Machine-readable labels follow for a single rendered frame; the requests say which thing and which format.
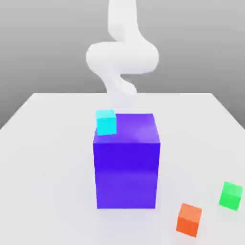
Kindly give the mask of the small cyan cube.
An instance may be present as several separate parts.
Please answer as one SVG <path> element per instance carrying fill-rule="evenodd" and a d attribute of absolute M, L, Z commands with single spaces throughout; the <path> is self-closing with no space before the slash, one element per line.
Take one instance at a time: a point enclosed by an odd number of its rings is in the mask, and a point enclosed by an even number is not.
<path fill-rule="evenodd" d="M 114 110 L 96 111 L 97 135 L 117 134 L 117 119 Z"/>

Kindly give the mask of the small orange cube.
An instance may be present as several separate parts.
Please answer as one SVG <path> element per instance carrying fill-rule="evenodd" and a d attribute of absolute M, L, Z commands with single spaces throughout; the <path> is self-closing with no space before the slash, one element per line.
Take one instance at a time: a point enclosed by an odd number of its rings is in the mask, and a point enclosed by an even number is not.
<path fill-rule="evenodd" d="M 176 231 L 196 237 L 198 233 L 202 209 L 182 203 L 178 213 Z"/>

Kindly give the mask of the small green cube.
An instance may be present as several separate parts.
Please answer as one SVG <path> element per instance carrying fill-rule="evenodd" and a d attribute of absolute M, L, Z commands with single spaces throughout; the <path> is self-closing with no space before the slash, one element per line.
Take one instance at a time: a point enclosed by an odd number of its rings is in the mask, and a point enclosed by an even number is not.
<path fill-rule="evenodd" d="M 243 187 L 230 182 L 224 182 L 219 205 L 237 211 L 240 205 Z"/>

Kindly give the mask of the large purple box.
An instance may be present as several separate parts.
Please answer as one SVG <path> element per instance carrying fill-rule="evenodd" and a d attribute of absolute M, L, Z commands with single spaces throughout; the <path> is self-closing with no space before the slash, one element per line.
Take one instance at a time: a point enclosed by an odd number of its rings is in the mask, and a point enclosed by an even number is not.
<path fill-rule="evenodd" d="M 151 113 L 117 114 L 117 133 L 94 135 L 99 209 L 153 209 L 160 139 Z"/>

